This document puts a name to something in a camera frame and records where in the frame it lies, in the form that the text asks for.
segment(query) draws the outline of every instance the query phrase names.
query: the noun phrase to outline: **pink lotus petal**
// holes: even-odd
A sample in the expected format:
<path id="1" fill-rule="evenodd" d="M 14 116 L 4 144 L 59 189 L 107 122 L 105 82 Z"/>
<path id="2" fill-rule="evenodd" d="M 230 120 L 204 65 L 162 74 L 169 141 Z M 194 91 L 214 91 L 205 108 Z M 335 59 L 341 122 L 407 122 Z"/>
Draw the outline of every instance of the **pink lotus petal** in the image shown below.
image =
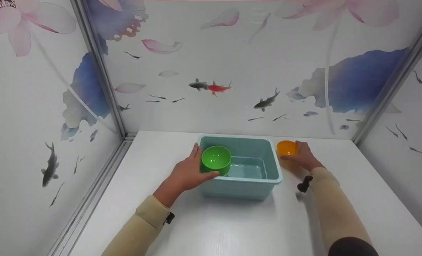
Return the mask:
<path id="1" fill-rule="evenodd" d="M 397 0 L 347 0 L 347 8 L 369 26 L 386 26 L 399 18 Z"/>
<path id="2" fill-rule="evenodd" d="M 327 27 L 331 26 L 338 18 L 339 15 L 345 10 L 345 6 L 337 7 L 328 11 L 322 12 L 317 21 L 315 21 L 315 25 L 313 30 L 315 31 L 322 31 Z"/>
<path id="3" fill-rule="evenodd" d="M 388 107 L 385 109 L 385 113 L 388 114 L 400 114 L 402 111 L 397 108 L 394 104 L 390 103 Z"/>
<path id="4" fill-rule="evenodd" d="M 32 12 L 37 8 L 39 0 L 15 0 L 15 5 L 21 13 Z"/>
<path id="5" fill-rule="evenodd" d="M 263 28 L 265 28 L 266 23 L 268 23 L 268 18 L 269 18 L 269 16 L 271 16 L 271 13 L 268 13 L 268 15 L 266 15 L 266 17 L 265 17 L 265 19 L 264 19 L 263 23 L 261 23 L 261 25 L 260 25 L 260 27 L 257 29 L 257 31 L 255 31 L 255 33 L 254 33 L 252 36 L 250 36 L 249 43 L 252 41 L 253 37 L 254 37 L 256 34 L 258 34 L 260 31 L 262 31 L 262 30 L 263 30 Z"/>
<path id="6" fill-rule="evenodd" d="M 115 10 L 118 10 L 118 11 L 123 10 L 123 8 L 121 7 L 121 4 L 119 3 L 118 0 L 99 0 L 99 2 L 101 2 L 106 7 L 110 7 L 112 9 L 115 9 Z"/>
<path id="7" fill-rule="evenodd" d="M 141 40 L 144 46 L 150 51 L 155 54 L 170 54 L 179 50 L 182 46 L 182 42 L 174 42 L 173 45 L 164 45 L 161 42 L 158 42 L 153 39 L 144 39 Z"/>
<path id="8" fill-rule="evenodd" d="M 0 34 L 14 29 L 21 21 L 21 13 L 13 7 L 0 8 Z"/>
<path id="9" fill-rule="evenodd" d="M 163 78 L 170 78 L 172 76 L 178 75 L 179 73 L 172 71 L 172 70 L 165 70 L 159 73 L 159 76 Z"/>
<path id="10" fill-rule="evenodd" d="M 22 20 L 9 32 L 9 40 L 17 57 L 26 56 L 31 51 L 31 34 L 26 23 Z"/>
<path id="11" fill-rule="evenodd" d="M 51 3 L 40 3 L 38 8 L 24 18 L 37 26 L 59 34 L 69 34 L 76 29 L 76 19 L 61 6 Z"/>
<path id="12" fill-rule="evenodd" d="M 304 8 L 302 1 L 282 1 L 274 15 L 283 19 L 296 19 L 311 13 Z"/>
<path id="13" fill-rule="evenodd" d="M 122 94 L 133 94 L 143 89 L 145 86 L 146 84 L 136 84 L 136 83 L 126 82 L 126 83 L 120 84 L 114 90 L 116 92 L 121 92 Z"/>
<path id="14" fill-rule="evenodd" d="M 208 23 L 201 25 L 200 29 L 206 29 L 216 26 L 233 26 L 239 19 L 239 11 L 237 8 L 231 8 L 221 13 L 217 18 Z"/>

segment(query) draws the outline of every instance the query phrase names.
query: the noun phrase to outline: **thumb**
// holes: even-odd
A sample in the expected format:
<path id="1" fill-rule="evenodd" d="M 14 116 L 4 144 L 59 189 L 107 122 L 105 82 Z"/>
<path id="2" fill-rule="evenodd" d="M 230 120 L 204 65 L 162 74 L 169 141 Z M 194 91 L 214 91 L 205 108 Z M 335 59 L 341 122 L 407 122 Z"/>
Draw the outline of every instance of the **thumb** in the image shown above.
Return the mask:
<path id="1" fill-rule="evenodd" d="M 200 183 L 203 183 L 203 182 L 205 182 L 207 180 L 210 180 L 212 178 L 215 178 L 215 177 L 217 177 L 219 175 L 220 175 L 220 173 L 218 171 L 212 171 L 212 172 L 209 172 L 209 173 L 203 173 L 203 174 L 200 175 Z"/>

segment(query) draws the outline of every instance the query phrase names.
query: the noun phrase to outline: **light blue plastic basin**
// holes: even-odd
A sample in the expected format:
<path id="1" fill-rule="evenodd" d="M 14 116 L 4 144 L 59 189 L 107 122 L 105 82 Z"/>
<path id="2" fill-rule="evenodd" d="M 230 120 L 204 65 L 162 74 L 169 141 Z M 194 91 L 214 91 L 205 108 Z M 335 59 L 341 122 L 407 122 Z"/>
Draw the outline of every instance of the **light blue plastic basin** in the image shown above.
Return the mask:
<path id="1" fill-rule="evenodd" d="M 235 135 L 203 135 L 198 143 L 203 150 L 224 146 L 232 155 L 227 176 L 219 176 L 199 186 L 203 196 L 264 201 L 282 181 L 271 141 Z"/>

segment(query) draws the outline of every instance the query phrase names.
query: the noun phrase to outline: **black clip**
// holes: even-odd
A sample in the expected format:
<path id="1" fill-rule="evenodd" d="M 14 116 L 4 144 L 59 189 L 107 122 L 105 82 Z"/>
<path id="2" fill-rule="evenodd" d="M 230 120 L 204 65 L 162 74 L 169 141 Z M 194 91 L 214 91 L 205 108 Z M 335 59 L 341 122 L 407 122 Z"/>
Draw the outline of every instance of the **black clip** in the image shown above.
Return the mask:
<path id="1" fill-rule="evenodd" d="M 304 180 L 302 181 L 302 183 L 298 184 L 298 190 L 301 191 L 302 193 L 307 192 L 307 189 L 309 188 L 309 183 L 310 181 L 313 180 L 314 177 L 307 175 Z"/>

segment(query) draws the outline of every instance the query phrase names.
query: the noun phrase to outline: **pink lotus flower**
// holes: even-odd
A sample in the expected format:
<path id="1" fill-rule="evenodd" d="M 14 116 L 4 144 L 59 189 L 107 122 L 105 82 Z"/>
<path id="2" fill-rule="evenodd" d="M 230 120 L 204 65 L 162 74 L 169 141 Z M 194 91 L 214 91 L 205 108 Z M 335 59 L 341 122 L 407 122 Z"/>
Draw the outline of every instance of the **pink lotus flower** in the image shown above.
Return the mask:
<path id="1" fill-rule="evenodd" d="M 31 50 L 29 22 L 59 34 L 76 29 L 76 19 L 61 6 L 39 3 L 39 0 L 0 0 L 0 34 L 9 33 L 18 57 L 26 56 Z"/>
<path id="2" fill-rule="evenodd" d="M 296 13 L 282 18 L 296 19 L 319 12 L 313 29 L 321 31 L 337 21 L 346 9 L 358 21 L 369 26 L 386 26 L 399 18 L 397 0 L 308 0 Z"/>

